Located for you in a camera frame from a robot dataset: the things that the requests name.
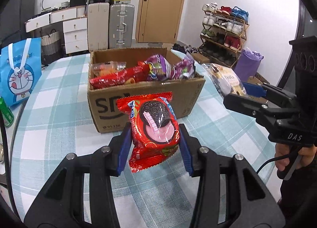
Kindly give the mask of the red triangular chip bag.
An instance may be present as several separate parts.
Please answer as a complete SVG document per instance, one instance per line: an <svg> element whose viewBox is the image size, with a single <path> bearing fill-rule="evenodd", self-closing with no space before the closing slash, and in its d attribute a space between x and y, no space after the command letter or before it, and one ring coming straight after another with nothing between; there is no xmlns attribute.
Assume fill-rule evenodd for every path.
<svg viewBox="0 0 317 228"><path fill-rule="evenodd" d="M108 87L144 82L147 80L150 71L148 64L139 65L132 68L120 70L116 73L109 73L104 76L90 79L90 85L95 89L105 89Z"/></svg>

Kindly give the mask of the silver suitcase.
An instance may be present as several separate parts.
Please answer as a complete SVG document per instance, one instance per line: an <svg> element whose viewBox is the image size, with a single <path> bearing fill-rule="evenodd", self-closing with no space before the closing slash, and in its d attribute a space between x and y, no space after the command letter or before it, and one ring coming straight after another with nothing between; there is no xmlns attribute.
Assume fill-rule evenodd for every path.
<svg viewBox="0 0 317 228"><path fill-rule="evenodd" d="M128 48L132 44L135 8L131 4L113 4L109 15L109 48Z"/></svg>

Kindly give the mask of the blue Doraemon tote bag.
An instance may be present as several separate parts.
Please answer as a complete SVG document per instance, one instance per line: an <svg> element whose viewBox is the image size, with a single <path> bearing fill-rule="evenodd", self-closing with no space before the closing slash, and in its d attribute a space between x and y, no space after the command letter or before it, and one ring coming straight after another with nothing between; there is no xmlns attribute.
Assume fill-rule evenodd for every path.
<svg viewBox="0 0 317 228"><path fill-rule="evenodd" d="M27 38L1 50L1 97L8 106L27 99L41 74L40 38Z"/></svg>

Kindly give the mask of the purple white snack bag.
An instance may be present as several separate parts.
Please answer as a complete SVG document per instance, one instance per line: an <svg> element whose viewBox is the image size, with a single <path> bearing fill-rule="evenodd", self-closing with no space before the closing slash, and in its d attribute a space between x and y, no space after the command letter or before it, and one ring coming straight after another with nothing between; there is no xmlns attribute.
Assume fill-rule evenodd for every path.
<svg viewBox="0 0 317 228"><path fill-rule="evenodd" d="M191 79L195 76L195 60L192 55L187 52L186 56L174 65L174 80Z"/></svg>

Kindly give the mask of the orange bread packet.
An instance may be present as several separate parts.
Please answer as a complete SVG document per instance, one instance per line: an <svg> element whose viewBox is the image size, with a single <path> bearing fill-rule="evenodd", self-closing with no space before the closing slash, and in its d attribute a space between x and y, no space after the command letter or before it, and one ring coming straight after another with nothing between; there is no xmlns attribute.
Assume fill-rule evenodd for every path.
<svg viewBox="0 0 317 228"><path fill-rule="evenodd" d="M105 76L110 73L116 73L126 68L126 62L104 62L91 65L95 77Z"/></svg>

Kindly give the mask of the red Oreo cookie packet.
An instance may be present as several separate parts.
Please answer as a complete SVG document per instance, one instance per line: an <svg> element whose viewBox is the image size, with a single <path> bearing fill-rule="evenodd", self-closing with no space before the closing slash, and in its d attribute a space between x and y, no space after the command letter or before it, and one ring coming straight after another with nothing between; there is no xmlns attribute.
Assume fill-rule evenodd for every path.
<svg viewBox="0 0 317 228"><path fill-rule="evenodd" d="M172 92L161 92L116 101L131 123L134 148L129 166L133 173L163 163L178 150L180 129L172 99Z"/></svg>

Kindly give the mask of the wooden door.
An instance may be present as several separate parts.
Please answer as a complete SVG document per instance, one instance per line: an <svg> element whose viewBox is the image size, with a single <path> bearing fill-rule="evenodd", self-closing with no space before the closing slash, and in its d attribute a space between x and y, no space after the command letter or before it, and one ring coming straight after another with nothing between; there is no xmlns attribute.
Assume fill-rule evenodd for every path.
<svg viewBox="0 0 317 228"><path fill-rule="evenodd" d="M175 43L184 0L139 0L135 39L138 43Z"/></svg>

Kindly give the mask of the beige suitcase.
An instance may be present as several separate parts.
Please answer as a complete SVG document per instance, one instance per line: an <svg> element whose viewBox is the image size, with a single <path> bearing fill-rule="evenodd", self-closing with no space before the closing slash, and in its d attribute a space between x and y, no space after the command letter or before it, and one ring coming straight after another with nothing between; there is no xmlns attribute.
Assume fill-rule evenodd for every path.
<svg viewBox="0 0 317 228"><path fill-rule="evenodd" d="M88 49L99 51L109 47L109 3L88 5Z"/></svg>

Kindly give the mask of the black refrigerator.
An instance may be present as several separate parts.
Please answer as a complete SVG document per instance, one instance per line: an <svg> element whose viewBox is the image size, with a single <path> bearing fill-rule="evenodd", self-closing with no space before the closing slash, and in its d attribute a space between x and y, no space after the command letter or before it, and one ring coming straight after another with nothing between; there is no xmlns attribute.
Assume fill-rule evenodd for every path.
<svg viewBox="0 0 317 228"><path fill-rule="evenodd" d="M29 38L25 22L34 16L35 0L9 0L1 13L1 48Z"/></svg>

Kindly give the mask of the brown cardboard box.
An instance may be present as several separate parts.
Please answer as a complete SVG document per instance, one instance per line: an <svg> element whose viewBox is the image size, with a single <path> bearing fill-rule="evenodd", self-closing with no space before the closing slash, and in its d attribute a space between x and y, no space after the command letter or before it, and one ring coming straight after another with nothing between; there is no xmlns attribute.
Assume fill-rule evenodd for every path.
<svg viewBox="0 0 317 228"><path fill-rule="evenodd" d="M139 61L145 61L152 55L161 54L171 64L181 61L167 48L123 48L91 52L90 63L97 64L109 61L126 62L128 68L135 67ZM88 85L88 103L91 116L99 133L110 133L123 130L128 116L119 111L116 101L133 95L172 92L171 106L177 118L188 116L205 84L205 78L199 73L191 79L171 81L148 81L95 89Z"/></svg>

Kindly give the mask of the green soda can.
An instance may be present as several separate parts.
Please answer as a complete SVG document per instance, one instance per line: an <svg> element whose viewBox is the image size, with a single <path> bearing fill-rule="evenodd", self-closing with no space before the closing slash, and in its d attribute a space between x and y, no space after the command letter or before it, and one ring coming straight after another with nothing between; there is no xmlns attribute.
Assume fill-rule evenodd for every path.
<svg viewBox="0 0 317 228"><path fill-rule="evenodd" d="M7 128L12 126L12 124L14 122L14 115L2 97L0 97L0 109L1 109L1 112L3 115L5 126Z"/></svg>

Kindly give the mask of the woven laundry basket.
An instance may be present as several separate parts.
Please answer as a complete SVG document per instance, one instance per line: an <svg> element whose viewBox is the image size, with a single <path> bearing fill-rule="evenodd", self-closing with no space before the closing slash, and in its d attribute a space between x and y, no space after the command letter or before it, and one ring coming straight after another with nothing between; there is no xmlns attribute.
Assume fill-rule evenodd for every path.
<svg viewBox="0 0 317 228"><path fill-rule="evenodd" d="M52 29L41 37L41 63L49 65L62 57L60 32Z"/></svg>

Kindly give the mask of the clear pastry packet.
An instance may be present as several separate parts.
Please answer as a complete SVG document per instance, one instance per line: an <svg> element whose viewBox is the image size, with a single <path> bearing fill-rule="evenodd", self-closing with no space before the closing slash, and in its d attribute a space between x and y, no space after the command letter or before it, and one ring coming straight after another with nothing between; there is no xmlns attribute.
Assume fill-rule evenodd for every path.
<svg viewBox="0 0 317 228"><path fill-rule="evenodd" d="M231 68L215 63L202 64L202 66L223 98L228 94L248 97L243 83Z"/></svg>

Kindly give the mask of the white drawer cabinet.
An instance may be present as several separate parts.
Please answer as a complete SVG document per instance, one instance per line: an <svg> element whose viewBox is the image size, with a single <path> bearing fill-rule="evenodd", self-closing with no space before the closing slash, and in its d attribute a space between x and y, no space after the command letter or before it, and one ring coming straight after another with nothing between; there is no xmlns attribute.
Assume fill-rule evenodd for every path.
<svg viewBox="0 0 317 228"><path fill-rule="evenodd" d="M62 26L66 54L88 50L88 19L85 6L76 6L49 12L29 19L25 23L26 32L42 28Z"/></svg>

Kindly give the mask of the purple rolled mat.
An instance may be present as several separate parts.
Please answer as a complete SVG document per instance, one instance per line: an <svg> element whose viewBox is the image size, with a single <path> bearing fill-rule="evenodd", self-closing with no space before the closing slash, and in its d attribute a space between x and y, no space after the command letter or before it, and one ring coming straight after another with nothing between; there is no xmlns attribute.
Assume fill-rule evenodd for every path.
<svg viewBox="0 0 317 228"><path fill-rule="evenodd" d="M249 77L255 76L264 56L248 47L242 50L239 60L234 68L240 81L246 82Z"/></svg>

